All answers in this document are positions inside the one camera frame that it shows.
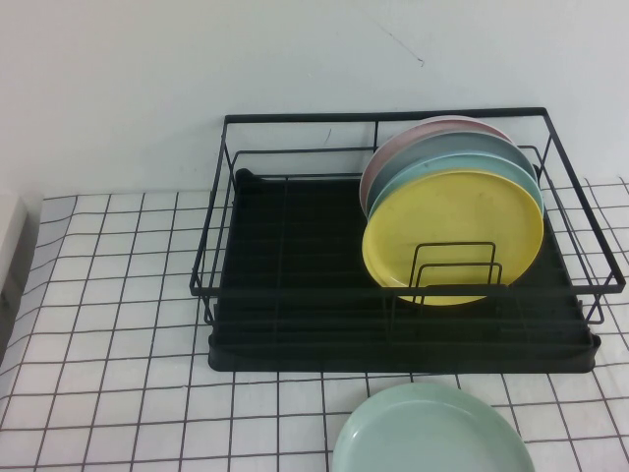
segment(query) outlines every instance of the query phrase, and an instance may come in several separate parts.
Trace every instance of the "yellow plate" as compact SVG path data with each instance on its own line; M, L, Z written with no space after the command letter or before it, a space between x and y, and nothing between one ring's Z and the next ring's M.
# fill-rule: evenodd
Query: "yellow plate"
M514 282L535 259L543 237L543 217L529 193L508 179L473 169L435 172L392 193L370 218L363 259L385 287L408 287L415 248L422 243L495 243L502 264L500 283ZM490 246L426 246L418 251L413 274L423 264L488 263ZM487 283L488 266L428 266L420 286ZM492 269L496 283L498 269ZM412 297L402 297L412 301ZM457 305L483 297L426 297L427 305Z

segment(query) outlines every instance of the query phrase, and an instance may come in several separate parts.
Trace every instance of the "countertop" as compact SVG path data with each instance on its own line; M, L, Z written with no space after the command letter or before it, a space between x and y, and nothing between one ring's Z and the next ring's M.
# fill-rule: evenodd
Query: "countertop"
M587 182L586 193L627 275L629 190L614 180ZM605 323L593 326L602 346L587 374L214 372L211 328L188 288L207 199L44 202L0 367L1 469L329 471L349 414L409 382L459 387L492 405L540 472L629 469L629 292L604 298Z

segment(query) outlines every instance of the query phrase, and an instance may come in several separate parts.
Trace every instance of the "white object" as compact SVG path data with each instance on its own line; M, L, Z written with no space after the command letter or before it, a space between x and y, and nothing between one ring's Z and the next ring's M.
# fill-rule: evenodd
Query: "white object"
M7 279L26 220L27 208L20 197L0 195L0 290Z

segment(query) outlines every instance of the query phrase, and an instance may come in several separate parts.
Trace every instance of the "plate rim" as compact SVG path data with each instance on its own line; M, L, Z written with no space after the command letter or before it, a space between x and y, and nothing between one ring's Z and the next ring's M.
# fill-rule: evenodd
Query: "plate rim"
M369 187L366 189L366 200L365 200L365 208L363 209L363 213L365 215L368 215L371 207L373 205L373 202L375 201L375 198L377 198L377 195L373 195L373 188L374 188L374 184L376 183L376 181L378 181L378 177L380 177L380 175L382 174L382 172L387 169L387 168L391 168L391 166L393 165L393 163L395 163L396 158L399 157L400 154L402 154L403 152L406 152L407 150L409 150L412 147L415 146L419 146L422 143L425 143L426 141L430 140L430 141L434 141L434 140L442 140L445 139L448 136L483 136L485 140L488 141L493 141L495 143L503 143L505 145L507 145L508 148L511 148L512 152L511 155L514 157L513 159L510 159L507 156L502 156L502 154L496 153L501 155L503 158L512 161L514 164L519 165L520 167L522 167L522 169L527 172L529 175L531 175L532 178L537 178L537 174L535 171L535 167L533 166L533 164L531 163L531 161L528 159L528 157L522 152L521 149L519 149L516 145L514 145L513 143L508 142L507 140L502 139L499 136L496 136L492 133L487 133L484 131L478 131L478 130L460 130L460 131L444 131L444 132L436 132L433 133L429 136L425 136L422 137L421 139L418 139L416 141L413 141L412 143L408 144L405 147L402 147L400 149L397 149L397 151L395 151L394 153L391 154L391 157L384 162L384 164L382 164L382 166L380 167L380 169L377 171L377 173L373 176L373 179L369 185ZM419 159L417 160L416 158L413 160L413 162L423 162L425 161L426 158L423 159Z
M500 155L497 154L493 154L491 152L482 152L482 151L478 151L478 150L471 150L471 151L461 151L461 152L453 152L453 153L448 153L448 154L442 154L442 155L436 155L435 157L431 157L430 159L427 160L420 160L420 161L416 161L413 162L412 164L407 165L406 167L404 167L402 170L400 170L397 174L395 174L387 183L384 187L382 187L382 190L380 191L380 193L378 194L378 196L375 198L375 200L373 201L372 207L370 209L370 213L368 215L368 220L371 219L372 215L375 213L375 211L377 210L377 208L382 204L382 201L380 200L380 197L382 196L382 194L384 193L384 191L393 184L393 182L400 178L402 176L402 174L406 173L406 172L410 172L411 170L415 169L417 166L421 166L421 165L426 165L429 164L430 162L434 162L436 160L441 160L441 159L448 159L448 158L452 158L452 157L462 157L462 156L470 156L470 157L488 157L491 159L494 159L496 161L500 161L503 164L507 164L508 166L511 166L513 168L516 169L516 172L520 172L521 175L523 176L523 180L527 180L529 181L529 183L533 184L533 188L535 188L536 190L536 194L532 195L531 192L529 192L529 190L524 187L523 185L520 184L520 182L514 182L513 180L509 179L508 177L503 176L502 174L500 174L499 172L494 172L491 170L485 170L485 169L478 169L481 170L483 172L490 172L490 173L494 173L500 177L504 177L507 180L510 180L511 182L513 182L516 185L519 185L520 187L522 187L527 193L529 193L529 195L531 195L531 197L533 197L533 199L536 201L536 203L538 204L538 207L540 208L540 212L543 215L544 212L544 204L543 204L543 195L542 195L542 190L540 189L540 186L538 184L538 182L531 177L531 175L522 167L520 167L519 165L513 163L512 161L510 161L509 159L506 159ZM474 169L474 164L470 164L470 168ZM420 176L417 176L416 179L421 179L427 175L430 175L433 172L441 172L441 171L447 171L448 169L441 169L441 170L433 170L433 171L429 171L426 172L425 174L422 174Z
M483 171L483 170L476 170L476 169L449 169L449 170L441 170L441 171L435 171L432 172L431 174L425 175L423 177L420 177L419 179L413 180L411 182L408 182L407 184L401 186L400 188L396 189L393 193L391 193L389 195L388 198L393 197L395 194L398 194L400 192L403 192L407 187L413 186L413 185L418 185L418 183L420 182L424 182L428 179L433 179L433 178L437 178L443 175L448 175L448 174L482 174L482 175L487 175L490 176L492 178L496 178L499 180L502 180L504 182L507 182L509 185L519 189L519 193L521 195L524 195L525 199L529 199L532 203L534 208L536 209L536 215L538 216L536 218L536 225L538 227L538 244L537 244L537 250L535 252L535 255L533 256L533 258L529 261L528 265L524 268L524 270L522 270L522 273L520 273L520 275L518 276L518 278L520 276L522 276L527 270L528 268L531 266L531 264L535 261L538 253L540 252L540 247L542 246L542 242L543 242L543 214L540 212L540 208L538 207L537 202L535 201L535 199L531 196L531 194L529 194L525 189L523 189L521 186L519 186L518 184L516 184L515 182L502 177L501 175L498 174L494 174L492 172L487 172L487 171ZM375 216L379 211L381 211L381 209L384 208L384 206L380 206L379 208L376 209L375 213L373 214L373 216ZM373 263L370 261L369 257L365 257L365 254L367 254L369 252L369 250L367 249L367 245L368 245L368 235L370 234L370 227L373 224L373 219L370 218L368 223L367 223L367 227L365 228L365 232L363 233L363 242L361 245L361 249L362 249L362 254L363 254L363 261L365 263L365 266L367 268L367 271L370 273L370 276L373 278L373 280L375 280L380 286L382 287L392 287L392 285L385 283L384 282L384 278L382 276L380 276L379 272L375 269ZM397 288L400 287L406 287L406 285L397 285L395 286ZM480 300L482 298L485 298L484 296L479 296L479 297L464 297L466 298L466 300L461 300L458 301L458 303L450 303L450 304L439 304L439 305L447 305L447 306L453 306L453 305L462 305L464 303L470 303L476 300Z
M369 195L369 190L370 187L372 186L373 181L370 183L369 187L366 189L365 192L365 201L363 202L363 187L364 187L364 175L365 175L365 171L370 167L370 165L372 163L375 163L375 159L377 159L377 157L379 155L381 155L385 150L387 150L388 148L391 148L392 146L395 146L395 142L397 142L398 140L402 139L403 137L406 137L407 135L412 135L412 134L416 134L418 132L419 129L421 129L424 125L428 125L431 123L439 123L439 122L447 122L447 121L454 121L454 122L463 122L463 123L474 123L477 125L482 125L486 128L489 128L490 130L493 130L495 133L491 133L490 134L494 134L495 136L498 136L499 138L504 139L505 141L511 143L513 146L516 146L515 142L509 138L508 135L506 135L502 130L500 130L499 128L490 125L489 123L486 123L483 120L479 120L477 118L472 118L470 116L463 116L463 115L440 115L440 116L433 116L430 118L425 118L424 120L420 120L414 127L409 128L408 130L405 130L401 133L398 133L392 137L390 137L388 140L386 140L382 146L380 146L370 157L370 160L367 162L367 165L365 166L365 169L363 169L363 175L361 176L361 182L359 184L359 201L361 202L361 207L363 208L363 212L366 213L367 209L367 196ZM395 155L397 152L401 151L404 148L407 148L408 146L422 140L425 138L429 138L430 136L434 136L440 133L447 133L447 131L441 131L441 132L434 132L433 134L428 134L426 136L420 136L418 138L416 138L415 140L412 140L408 145L406 145L405 147L402 147L401 149L397 149L394 150L391 153L391 157L389 158L389 160L393 157L393 155Z
M421 398L428 394L431 394L432 398ZM400 401L396 398L396 396L404 397L405 395L408 396L408 398L404 401ZM522 464L524 468L521 470L535 472L533 459L524 441L497 411L483 401L475 398L475 396L459 388L430 382L404 383L402 385L386 388L361 403L349 416L338 435L336 444L334 445L332 470L335 472L344 472L343 466L350 460L348 457L350 456L353 438L356 436L356 433L359 429L365 426L368 427L370 421L381 415L384 412L384 407L416 401L433 401L453 406L476 418L481 416L489 417L498 425L501 433L504 433L508 437L507 441L517 447L520 455L526 461L526 464Z

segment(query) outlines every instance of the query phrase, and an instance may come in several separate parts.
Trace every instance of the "blue plate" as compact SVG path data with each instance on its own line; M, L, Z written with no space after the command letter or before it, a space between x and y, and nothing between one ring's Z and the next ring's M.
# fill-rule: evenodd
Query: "blue plate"
M382 189L398 172L415 162L431 159L438 155L465 153L489 153L499 155L522 167L533 179L537 175L533 164L529 162L516 146L496 135L479 131L455 131L425 138L405 147L391 157L380 169L367 196L367 213L371 214L372 205Z
M526 190L536 201L543 214L542 192L536 180L522 167L498 155L470 151L466 153L446 154L429 160L415 162L393 176L373 202L370 209L372 217L379 205L403 185L432 172L454 169L478 169L497 174Z
M407 383L349 417L333 472L535 472L524 443L490 406L456 388Z

